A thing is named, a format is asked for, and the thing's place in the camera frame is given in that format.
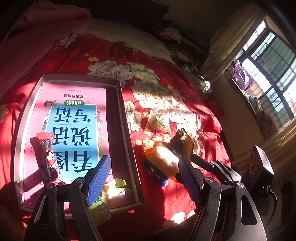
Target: window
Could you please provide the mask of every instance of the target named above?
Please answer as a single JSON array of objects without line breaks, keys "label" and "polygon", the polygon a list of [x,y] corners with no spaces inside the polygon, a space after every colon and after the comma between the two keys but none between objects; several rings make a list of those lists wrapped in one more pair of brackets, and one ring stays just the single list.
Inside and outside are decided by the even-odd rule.
[{"label": "window", "polygon": [[259,98],[278,127],[296,116],[296,55],[265,21],[236,56],[255,80],[246,93]]}]

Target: cartoon character wrapper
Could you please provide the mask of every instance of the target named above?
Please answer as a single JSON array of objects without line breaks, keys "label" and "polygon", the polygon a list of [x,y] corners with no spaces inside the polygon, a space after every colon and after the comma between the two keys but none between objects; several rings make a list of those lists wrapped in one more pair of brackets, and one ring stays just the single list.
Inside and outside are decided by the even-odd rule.
[{"label": "cartoon character wrapper", "polygon": [[144,155],[167,177],[176,181],[175,175],[179,172],[179,158],[160,142],[154,142],[153,147],[145,150]]},{"label": "cartoon character wrapper", "polygon": [[47,176],[49,177],[49,180],[55,185],[65,185],[66,183],[63,180],[63,176],[61,174],[58,162],[54,156],[54,152],[52,149],[54,133],[40,132],[36,134],[36,138],[42,145],[43,152],[45,154]]},{"label": "cartoon character wrapper", "polygon": [[96,226],[99,226],[111,218],[110,209],[108,208],[106,200],[102,195],[99,196],[98,201],[94,202],[89,207],[89,211]]}]

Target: cartoon illustration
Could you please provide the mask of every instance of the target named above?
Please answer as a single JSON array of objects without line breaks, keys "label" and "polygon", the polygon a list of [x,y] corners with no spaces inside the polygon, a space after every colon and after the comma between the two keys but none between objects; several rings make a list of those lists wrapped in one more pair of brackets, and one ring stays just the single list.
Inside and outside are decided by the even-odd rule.
[{"label": "cartoon illustration", "polygon": [[109,210],[107,207],[105,207],[104,204],[98,205],[98,209],[100,210],[100,213],[102,215],[108,215],[109,214]]},{"label": "cartoon illustration", "polygon": [[51,148],[46,148],[45,153],[48,160],[52,161],[54,159],[54,152]]}]

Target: cable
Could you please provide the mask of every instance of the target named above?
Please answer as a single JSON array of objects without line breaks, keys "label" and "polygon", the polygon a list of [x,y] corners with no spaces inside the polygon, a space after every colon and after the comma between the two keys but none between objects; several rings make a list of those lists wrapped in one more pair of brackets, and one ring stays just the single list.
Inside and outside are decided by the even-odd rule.
[{"label": "cable", "polygon": [[259,201],[259,202],[256,204],[257,209],[259,209],[259,208],[262,206],[262,204],[265,202],[265,200],[266,200],[266,198],[267,198],[268,196],[272,196],[273,199],[274,199],[274,209],[273,209],[273,211],[272,211],[272,214],[271,214],[269,220],[266,222],[265,227],[267,227],[267,226],[270,224],[272,218],[274,217],[274,214],[275,214],[275,212],[276,212],[276,207],[277,207],[277,197],[276,197],[276,194],[271,190],[270,186],[266,186],[266,188],[264,188],[264,189],[261,191],[261,198],[262,198],[263,200],[262,200],[261,202]]},{"label": "cable", "polygon": [[272,196],[273,199],[274,199],[274,209],[272,211],[272,214],[271,214],[268,222],[266,223],[266,227],[269,225],[269,223],[271,222],[272,218],[274,217],[274,214],[276,212],[276,206],[277,206],[277,197],[276,197],[276,194],[272,190],[270,190],[270,187],[269,187],[269,190],[268,190],[268,196]]}]

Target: bed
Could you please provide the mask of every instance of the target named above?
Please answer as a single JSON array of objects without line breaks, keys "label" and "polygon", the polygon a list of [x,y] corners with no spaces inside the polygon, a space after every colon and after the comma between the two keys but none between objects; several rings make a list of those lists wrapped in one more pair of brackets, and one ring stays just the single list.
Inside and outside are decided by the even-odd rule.
[{"label": "bed", "polygon": [[[165,46],[147,32],[101,19],[92,19],[84,32],[72,32],[55,42],[15,84],[8,86],[0,105],[1,192],[10,210],[26,222],[29,213],[18,211],[11,181],[14,133],[36,81],[43,74],[83,74],[119,80],[131,141],[138,165],[145,205],[113,215],[98,226],[104,240],[138,240],[172,227],[194,214],[195,204],[182,184],[169,179],[161,187],[145,167],[143,150],[154,141],[169,142],[178,129],[194,135],[194,152],[230,165],[220,140],[221,126],[204,105],[191,82],[170,58]],[[170,110],[171,134],[144,132],[152,108]],[[211,176],[203,170],[205,176]],[[72,239],[77,239],[68,221]]]}]

